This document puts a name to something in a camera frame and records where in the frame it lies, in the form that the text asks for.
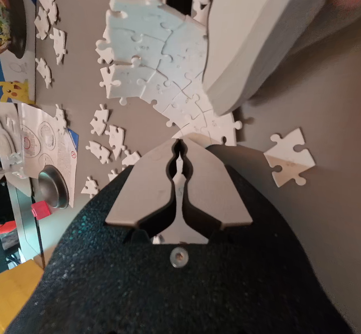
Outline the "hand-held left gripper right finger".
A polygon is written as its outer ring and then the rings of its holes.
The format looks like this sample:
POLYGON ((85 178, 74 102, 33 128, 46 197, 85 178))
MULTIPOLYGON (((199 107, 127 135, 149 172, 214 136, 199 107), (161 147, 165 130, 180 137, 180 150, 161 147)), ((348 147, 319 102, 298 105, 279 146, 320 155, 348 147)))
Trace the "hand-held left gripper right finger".
POLYGON ((224 230, 253 222, 223 162, 188 138, 182 143, 186 177, 182 214, 193 230, 224 230))

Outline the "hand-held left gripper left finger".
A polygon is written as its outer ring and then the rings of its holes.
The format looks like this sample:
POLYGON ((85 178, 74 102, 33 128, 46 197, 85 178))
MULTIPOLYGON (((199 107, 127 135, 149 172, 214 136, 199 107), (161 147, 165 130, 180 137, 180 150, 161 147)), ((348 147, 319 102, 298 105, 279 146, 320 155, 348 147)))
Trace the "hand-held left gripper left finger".
POLYGON ((176 160, 180 139, 172 138, 149 151, 130 173, 106 217, 106 224, 144 231, 163 231, 176 216, 176 160))

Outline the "assembled curved puzzle section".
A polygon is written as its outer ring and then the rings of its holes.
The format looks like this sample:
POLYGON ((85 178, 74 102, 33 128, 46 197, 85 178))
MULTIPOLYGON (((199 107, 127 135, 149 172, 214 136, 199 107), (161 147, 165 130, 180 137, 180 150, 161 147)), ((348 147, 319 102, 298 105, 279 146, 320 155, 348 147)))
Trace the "assembled curved puzzle section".
POLYGON ((205 27, 161 0, 110 0, 103 38, 96 42, 100 86, 125 106, 139 98, 177 127, 174 138, 202 145, 237 145, 242 123, 218 115, 202 86, 205 27))

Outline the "blue cardboard puzzle box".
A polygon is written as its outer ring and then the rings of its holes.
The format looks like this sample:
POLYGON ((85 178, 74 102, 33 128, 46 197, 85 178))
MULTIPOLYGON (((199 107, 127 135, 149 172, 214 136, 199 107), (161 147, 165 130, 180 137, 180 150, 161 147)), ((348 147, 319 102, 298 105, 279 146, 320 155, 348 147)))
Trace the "blue cardboard puzzle box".
POLYGON ((1 102, 35 104, 36 0, 0 0, 1 102))

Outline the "black round display stand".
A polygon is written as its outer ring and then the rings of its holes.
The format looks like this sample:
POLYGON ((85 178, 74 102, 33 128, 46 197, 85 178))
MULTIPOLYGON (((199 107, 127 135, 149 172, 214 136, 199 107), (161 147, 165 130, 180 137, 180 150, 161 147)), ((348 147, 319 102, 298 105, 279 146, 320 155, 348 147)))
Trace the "black round display stand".
POLYGON ((44 201, 54 209, 69 205, 69 192, 60 171, 54 165, 45 165, 38 174, 39 189, 44 201))

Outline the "printed instruction leaflet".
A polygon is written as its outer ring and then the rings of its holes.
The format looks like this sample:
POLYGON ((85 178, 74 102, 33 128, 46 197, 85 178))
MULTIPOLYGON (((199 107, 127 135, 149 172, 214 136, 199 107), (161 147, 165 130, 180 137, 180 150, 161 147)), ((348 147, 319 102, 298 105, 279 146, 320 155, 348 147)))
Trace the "printed instruction leaflet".
POLYGON ((56 104, 54 117, 25 103, 18 104, 20 133, 24 147, 24 173, 38 178, 46 165, 53 165, 65 180, 69 205, 74 206, 78 135, 67 128, 65 111, 56 104))

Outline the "small red plastic case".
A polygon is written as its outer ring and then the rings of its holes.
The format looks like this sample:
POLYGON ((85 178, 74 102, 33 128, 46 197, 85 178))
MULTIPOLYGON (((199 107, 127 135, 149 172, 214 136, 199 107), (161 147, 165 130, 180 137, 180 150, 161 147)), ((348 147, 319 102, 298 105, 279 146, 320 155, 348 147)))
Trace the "small red plastic case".
POLYGON ((32 203, 31 212, 37 221, 44 219, 52 214, 52 211, 46 201, 32 203))

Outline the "yellow plastic bin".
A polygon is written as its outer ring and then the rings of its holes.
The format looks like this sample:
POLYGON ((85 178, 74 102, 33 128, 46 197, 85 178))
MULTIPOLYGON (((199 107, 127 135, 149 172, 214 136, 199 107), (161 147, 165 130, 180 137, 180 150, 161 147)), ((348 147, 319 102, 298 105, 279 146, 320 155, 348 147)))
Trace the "yellow plastic bin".
POLYGON ((30 259, 0 274, 0 333, 4 333, 32 295, 44 270, 30 259))

